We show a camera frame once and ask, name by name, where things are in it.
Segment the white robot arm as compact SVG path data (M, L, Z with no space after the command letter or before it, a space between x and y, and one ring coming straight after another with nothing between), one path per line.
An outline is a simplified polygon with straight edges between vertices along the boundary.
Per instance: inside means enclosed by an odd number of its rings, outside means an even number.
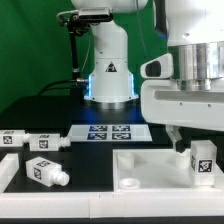
M127 34L115 13L148 0L71 0L76 19L90 24L95 65L85 99L102 106L134 98ZM224 131L224 0L153 0L154 27L168 52L141 66L141 112L179 142L179 127Z

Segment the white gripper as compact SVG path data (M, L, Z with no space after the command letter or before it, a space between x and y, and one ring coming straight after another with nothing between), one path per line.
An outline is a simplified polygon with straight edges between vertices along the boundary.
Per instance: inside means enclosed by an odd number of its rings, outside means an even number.
M183 91L172 80L146 80L141 112L147 122L167 125L173 149L183 153L178 126L224 131L224 79L214 80L211 91Z

